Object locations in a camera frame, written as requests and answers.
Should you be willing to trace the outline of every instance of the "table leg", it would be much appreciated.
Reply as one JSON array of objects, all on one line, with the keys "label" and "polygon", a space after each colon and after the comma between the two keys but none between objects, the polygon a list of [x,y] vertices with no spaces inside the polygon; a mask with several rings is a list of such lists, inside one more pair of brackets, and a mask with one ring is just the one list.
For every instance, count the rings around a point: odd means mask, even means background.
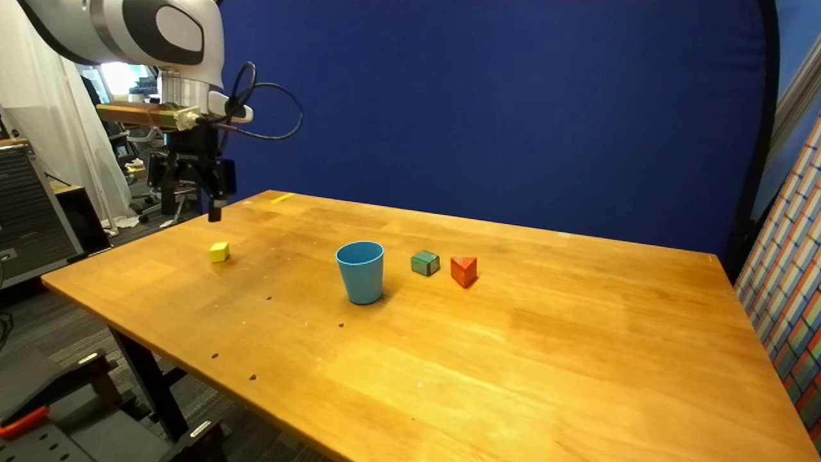
[{"label": "table leg", "polygon": [[182,417],[182,410],[155,359],[155,354],[137,343],[133,338],[118,333],[111,329],[113,338],[123,349],[123,356],[142,385],[143,395],[150,397],[155,416],[160,417],[164,434],[177,442],[188,430],[188,421]]}]

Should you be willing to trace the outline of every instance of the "small cube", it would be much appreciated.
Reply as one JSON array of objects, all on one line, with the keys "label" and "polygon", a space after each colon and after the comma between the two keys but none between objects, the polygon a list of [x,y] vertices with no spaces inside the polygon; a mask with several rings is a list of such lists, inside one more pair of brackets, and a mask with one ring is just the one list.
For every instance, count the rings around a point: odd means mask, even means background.
[{"label": "small cube", "polygon": [[209,248],[210,261],[227,261],[229,258],[229,241],[215,241]]},{"label": "small cube", "polygon": [[471,288],[478,280],[478,257],[456,257],[453,258],[453,276],[462,284]]},{"label": "small cube", "polygon": [[437,275],[437,272],[440,272],[440,254],[435,254],[435,252],[417,252],[417,254],[410,257],[410,270],[419,272],[419,275],[423,275],[423,276]]}]

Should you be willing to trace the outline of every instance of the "orange block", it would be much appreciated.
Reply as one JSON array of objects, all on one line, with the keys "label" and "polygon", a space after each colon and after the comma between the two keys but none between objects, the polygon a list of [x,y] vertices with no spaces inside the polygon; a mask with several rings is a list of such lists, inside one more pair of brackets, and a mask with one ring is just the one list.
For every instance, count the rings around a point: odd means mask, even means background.
[{"label": "orange block", "polygon": [[462,284],[471,288],[478,280],[478,257],[455,257],[453,258],[453,276]]}]

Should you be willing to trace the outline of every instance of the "teal cup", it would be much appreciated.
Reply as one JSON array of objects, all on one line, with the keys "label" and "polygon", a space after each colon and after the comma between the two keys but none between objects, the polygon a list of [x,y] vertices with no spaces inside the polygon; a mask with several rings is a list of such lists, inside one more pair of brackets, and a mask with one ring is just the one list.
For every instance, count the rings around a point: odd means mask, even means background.
[{"label": "teal cup", "polygon": [[354,304],[382,298],[386,248],[377,241],[351,241],[337,252],[344,290]]}]

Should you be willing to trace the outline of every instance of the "plaid fabric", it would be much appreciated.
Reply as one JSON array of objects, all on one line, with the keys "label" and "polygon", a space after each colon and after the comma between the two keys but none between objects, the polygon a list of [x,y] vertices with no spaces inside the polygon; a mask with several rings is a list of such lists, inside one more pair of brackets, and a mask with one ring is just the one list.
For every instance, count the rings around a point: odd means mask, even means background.
[{"label": "plaid fabric", "polygon": [[821,117],[736,280],[799,416],[821,451]]}]

